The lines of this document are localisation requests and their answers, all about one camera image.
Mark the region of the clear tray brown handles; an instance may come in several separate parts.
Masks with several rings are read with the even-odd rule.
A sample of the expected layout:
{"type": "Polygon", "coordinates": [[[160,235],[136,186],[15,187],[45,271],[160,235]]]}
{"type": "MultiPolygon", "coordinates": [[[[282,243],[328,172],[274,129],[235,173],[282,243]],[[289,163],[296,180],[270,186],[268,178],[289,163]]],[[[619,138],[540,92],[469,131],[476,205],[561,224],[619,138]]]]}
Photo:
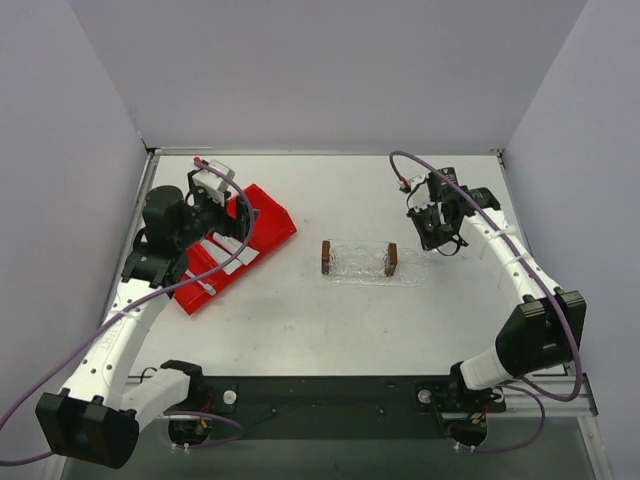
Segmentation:
{"type": "Polygon", "coordinates": [[[421,251],[386,241],[323,240],[320,270],[334,283],[362,286],[414,287],[427,277],[421,251]]]}

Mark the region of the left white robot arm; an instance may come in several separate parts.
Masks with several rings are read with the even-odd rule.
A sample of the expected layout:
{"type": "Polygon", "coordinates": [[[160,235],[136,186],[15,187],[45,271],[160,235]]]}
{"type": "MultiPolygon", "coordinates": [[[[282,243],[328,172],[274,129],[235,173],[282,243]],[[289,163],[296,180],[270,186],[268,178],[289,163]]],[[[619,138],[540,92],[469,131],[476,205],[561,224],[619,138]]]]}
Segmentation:
{"type": "Polygon", "coordinates": [[[201,367],[169,360],[133,389],[127,380],[152,325],[174,292],[193,283],[187,251],[212,233],[239,240],[230,260],[248,247],[256,213],[233,171],[198,160],[188,190],[149,190],[142,226],[133,238],[113,305],[82,360],[57,393],[44,393],[35,413],[52,453],[109,468],[132,456],[139,435],[170,408],[195,414],[207,404],[201,367]]]}

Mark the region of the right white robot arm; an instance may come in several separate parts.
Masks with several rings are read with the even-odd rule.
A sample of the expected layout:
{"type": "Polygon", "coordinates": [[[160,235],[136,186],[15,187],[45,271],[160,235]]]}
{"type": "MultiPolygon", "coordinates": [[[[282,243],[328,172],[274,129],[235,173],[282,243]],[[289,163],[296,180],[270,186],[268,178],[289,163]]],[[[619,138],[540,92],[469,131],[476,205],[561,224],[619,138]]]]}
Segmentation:
{"type": "Polygon", "coordinates": [[[489,389],[573,361],[586,302],[539,267],[493,193],[459,185],[454,168],[413,177],[405,192],[422,248],[437,250],[447,243],[471,248],[511,310],[487,351],[454,366],[464,389],[489,389]]]}

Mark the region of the toothpaste tube green cap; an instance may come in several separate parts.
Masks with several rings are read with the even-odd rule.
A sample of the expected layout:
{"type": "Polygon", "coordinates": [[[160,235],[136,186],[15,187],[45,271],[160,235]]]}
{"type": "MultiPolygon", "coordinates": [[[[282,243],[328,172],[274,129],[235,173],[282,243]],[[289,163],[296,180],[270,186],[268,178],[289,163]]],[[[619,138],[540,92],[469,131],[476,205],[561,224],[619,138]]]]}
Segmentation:
{"type": "Polygon", "coordinates": [[[218,265],[222,263],[225,264],[222,271],[226,275],[232,275],[238,268],[242,266],[242,263],[238,259],[230,260],[231,255],[218,244],[204,239],[200,242],[200,245],[218,265]]]}

